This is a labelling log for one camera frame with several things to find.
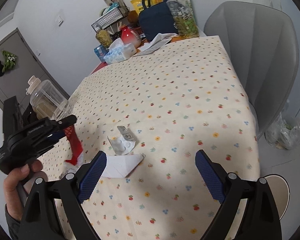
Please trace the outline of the red packet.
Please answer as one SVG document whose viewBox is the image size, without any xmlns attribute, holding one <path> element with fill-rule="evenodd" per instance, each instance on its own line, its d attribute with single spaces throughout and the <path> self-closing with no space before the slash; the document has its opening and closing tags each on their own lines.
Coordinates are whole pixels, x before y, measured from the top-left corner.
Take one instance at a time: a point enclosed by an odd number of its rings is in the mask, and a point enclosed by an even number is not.
<svg viewBox="0 0 300 240">
<path fill-rule="evenodd" d="M 63 130 L 65 133 L 65 136 L 70 143 L 70 149 L 72 152 L 72 157 L 70 159 L 66 159 L 66 163 L 69 163 L 73 166 L 76 166 L 81 158 L 83 147 L 81 144 L 81 141 L 79 140 L 74 125 L 66 128 Z"/>
</svg>

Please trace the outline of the white paper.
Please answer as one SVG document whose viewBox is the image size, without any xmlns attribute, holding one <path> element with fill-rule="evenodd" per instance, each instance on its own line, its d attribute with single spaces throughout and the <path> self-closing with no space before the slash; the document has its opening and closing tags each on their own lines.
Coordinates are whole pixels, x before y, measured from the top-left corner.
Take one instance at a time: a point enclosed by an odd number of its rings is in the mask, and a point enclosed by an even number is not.
<svg viewBox="0 0 300 240">
<path fill-rule="evenodd" d="M 126 178 L 144 159 L 141 154 L 107 156 L 104 178 Z"/>
</svg>

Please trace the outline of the cream trash bin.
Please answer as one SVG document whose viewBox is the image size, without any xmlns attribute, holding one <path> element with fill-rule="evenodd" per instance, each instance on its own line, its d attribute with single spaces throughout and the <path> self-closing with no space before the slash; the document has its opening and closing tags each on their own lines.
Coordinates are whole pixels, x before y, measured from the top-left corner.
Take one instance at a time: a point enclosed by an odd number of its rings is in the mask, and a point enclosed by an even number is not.
<svg viewBox="0 0 300 240">
<path fill-rule="evenodd" d="M 290 188 L 283 176 L 278 174 L 269 174 L 264 177 L 271 189 L 275 204 L 279 213 L 280 220 L 285 215 L 290 201 Z"/>
</svg>

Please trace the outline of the large clear water jug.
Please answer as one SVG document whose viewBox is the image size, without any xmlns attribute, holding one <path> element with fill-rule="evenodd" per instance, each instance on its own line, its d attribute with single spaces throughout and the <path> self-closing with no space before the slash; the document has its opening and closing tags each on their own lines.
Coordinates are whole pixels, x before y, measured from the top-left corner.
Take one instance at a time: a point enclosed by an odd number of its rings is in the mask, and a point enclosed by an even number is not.
<svg viewBox="0 0 300 240">
<path fill-rule="evenodd" d="M 73 105 L 49 80 L 41 81 L 34 75 L 28 80 L 26 94 L 38 119 L 49 118 L 59 121 L 71 115 Z"/>
</svg>

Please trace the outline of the grey door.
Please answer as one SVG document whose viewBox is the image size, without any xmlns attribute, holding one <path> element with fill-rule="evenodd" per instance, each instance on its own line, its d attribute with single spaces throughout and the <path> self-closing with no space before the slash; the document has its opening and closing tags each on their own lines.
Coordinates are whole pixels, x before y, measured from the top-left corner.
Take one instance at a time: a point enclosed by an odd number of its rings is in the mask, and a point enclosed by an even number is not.
<svg viewBox="0 0 300 240">
<path fill-rule="evenodd" d="M 0 39 L 0 64 L 3 66 L 6 64 L 8 53 L 16 56 L 16 59 L 13 67 L 0 76 L 0 108 L 3 108 L 6 99 L 15 96 L 21 111 L 25 111 L 30 103 L 30 96 L 26 94 L 26 89 L 29 87 L 28 80 L 33 75 L 42 81 L 51 81 L 66 99 L 69 98 L 69 94 L 52 77 L 30 49 L 19 29 L 15 29 Z"/>
</svg>

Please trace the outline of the blister pill pack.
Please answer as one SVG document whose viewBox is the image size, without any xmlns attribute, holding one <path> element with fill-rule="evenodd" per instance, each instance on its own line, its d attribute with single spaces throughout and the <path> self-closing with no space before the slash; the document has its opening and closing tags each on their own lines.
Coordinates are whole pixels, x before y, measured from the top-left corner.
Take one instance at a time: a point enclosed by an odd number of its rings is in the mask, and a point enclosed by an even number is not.
<svg viewBox="0 0 300 240">
<path fill-rule="evenodd" d="M 134 149 L 136 139 L 125 126 L 117 126 L 117 129 L 120 135 L 108 137 L 108 141 L 116 155 L 127 155 Z"/>
</svg>

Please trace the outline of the blue drink can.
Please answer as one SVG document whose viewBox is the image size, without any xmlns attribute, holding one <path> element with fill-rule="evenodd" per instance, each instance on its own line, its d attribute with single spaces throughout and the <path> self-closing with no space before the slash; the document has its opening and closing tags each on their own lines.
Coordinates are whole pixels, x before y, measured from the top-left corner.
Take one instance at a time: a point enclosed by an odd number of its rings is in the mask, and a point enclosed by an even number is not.
<svg viewBox="0 0 300 240">
<path fill-rule="evenodd" d="M 105 62 L 104 57 L 109 52 L 109 50 L 103 45 L 99 45 L 98 47 L 94 48 L 94 52 L 101 62 Z"/>
</svg>

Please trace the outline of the blue tissue box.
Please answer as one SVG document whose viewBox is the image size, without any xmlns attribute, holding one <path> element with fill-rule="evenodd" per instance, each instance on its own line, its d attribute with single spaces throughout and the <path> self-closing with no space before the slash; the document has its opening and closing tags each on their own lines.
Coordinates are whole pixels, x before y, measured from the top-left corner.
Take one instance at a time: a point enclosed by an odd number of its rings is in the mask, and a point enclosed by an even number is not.
<svg viewBox="0 0 300 240">
<path fill-rule="evenodd" d="M 104 56 L 104 60 L 107 64 L 119 63 L 128 60 L 135 54 L 136 48 L 132 43 L 124 44 L 121 38 L 118 38 L 109 46 L 109 51 Z"/>
</svg>

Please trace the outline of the red white vase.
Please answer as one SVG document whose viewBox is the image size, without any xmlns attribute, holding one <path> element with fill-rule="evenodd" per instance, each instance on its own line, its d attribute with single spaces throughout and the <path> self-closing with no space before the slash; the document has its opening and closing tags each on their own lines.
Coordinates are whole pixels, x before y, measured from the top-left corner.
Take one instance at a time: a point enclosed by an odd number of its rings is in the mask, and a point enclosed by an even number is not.
<svg viewBox="0 0 300 240">
<path fill-rule="evenodd" d="M 121 40 L 124 44 L 133 44 L 135 48 L 138 48 L 141 44 L 140 35 L 134 30 L 130 29 L 127 25 L 121 27 Z"/>
</svg>

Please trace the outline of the floral cream tablecloth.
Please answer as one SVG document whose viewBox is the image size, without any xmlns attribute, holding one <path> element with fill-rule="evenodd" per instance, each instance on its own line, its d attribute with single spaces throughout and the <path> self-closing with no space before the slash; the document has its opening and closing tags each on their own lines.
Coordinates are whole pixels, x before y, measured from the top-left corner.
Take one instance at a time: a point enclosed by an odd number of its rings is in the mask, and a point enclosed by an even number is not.
<svg viewBox="0 0 300 240">
<path fill-rule="evenodd" d="M 101 179 L 83 203 L 102 239 L 200 239 L 219 202 L 195 166 L 198 150 L 242 179 L 260 175 L 255 118 L 217 36 L 106 66 L 70 101 L 85 161 L 114 154 L 120 125 L 144 157 L 128 177 Z"/>
</svg>

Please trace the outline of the folded paper on table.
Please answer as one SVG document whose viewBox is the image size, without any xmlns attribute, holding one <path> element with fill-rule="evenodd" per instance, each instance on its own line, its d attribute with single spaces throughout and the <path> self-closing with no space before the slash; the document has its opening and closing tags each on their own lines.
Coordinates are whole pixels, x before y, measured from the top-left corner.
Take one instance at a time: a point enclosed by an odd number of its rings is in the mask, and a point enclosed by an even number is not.
<svg viewBox="0 0 300 240">
<path fill-rule="evenodd" d="M 159 33 L 151 42 L 144 43 L 137 52 L 136 56 L 148 55 L 156 50 L 160 49 L 162 46 L 171 42 L 172 38 L 178 37 L 179 35 L 175 33 L 161 34 Z"/>
</svg>

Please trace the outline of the navy lunch bag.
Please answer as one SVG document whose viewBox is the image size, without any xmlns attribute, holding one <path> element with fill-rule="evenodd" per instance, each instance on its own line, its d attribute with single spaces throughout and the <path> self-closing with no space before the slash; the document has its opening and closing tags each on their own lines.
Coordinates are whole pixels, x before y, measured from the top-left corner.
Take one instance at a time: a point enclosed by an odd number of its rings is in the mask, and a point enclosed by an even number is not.
<svg viewBox="0 0 300 240">
<path fill-rule="evenodd" d="M 151 42 L 159 33 L 178 33 L 172 14 L 167 6 L 167 0 L 151 5 L 148 0 L 148 7 L 145 0 L 142 0 L 143 11 L 139 14 L 139 24 L 148 42 Z"/>
</svg>

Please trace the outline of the grey upholstered chair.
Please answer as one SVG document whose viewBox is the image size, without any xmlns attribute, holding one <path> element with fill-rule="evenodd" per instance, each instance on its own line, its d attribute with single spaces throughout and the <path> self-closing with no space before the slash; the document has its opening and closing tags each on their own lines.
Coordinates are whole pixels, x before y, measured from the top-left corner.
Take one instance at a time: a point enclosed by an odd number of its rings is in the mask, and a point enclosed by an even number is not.
<svg viewBox="0 0 300 240">
<path fill-rule="evenodd" d="M 227 1 L 210 15 L 204 33 L 220 37 L 255 110 L 260 138 L 282 111 L 298 72 L 292 20 L 265 5 Z"/>
</svg>

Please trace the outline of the yellow snack bag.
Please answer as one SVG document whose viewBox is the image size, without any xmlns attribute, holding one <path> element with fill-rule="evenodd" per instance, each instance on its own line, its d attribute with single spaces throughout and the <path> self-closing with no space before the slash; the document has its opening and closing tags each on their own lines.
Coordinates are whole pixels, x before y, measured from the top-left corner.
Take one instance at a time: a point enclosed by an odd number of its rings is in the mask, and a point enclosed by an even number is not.
<svg viewBox="0 0 300 240">
<path fill-rule="evenodd" d="M 150 0 L 151 1 L 151 5 L 156 5 L 160 2 L 162 2 L 163 0 Z M 134 10 L 136 11 L 136 13 L 139 15 L 140 12 L 143 11 L 143 5 L 142 5 L 142 0 L 131 0 L 130 1 Z M 145 0 L 145 6 L 148 7 L 148 0 Z"/>
</svg>

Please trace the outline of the tall tea bottle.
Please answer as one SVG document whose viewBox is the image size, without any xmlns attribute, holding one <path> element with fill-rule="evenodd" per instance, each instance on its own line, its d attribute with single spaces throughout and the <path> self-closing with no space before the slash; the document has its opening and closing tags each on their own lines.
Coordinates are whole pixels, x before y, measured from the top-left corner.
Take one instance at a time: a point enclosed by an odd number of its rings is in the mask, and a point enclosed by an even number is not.
<svg viewBox="0 0 300 240">
<path fill-rule="evenodd" d="M 183 39 L 199 37 L 199 31 L 188 1 L 167 0 L 166 3 L 178 29 L 179 36 Z"/>
</svg>

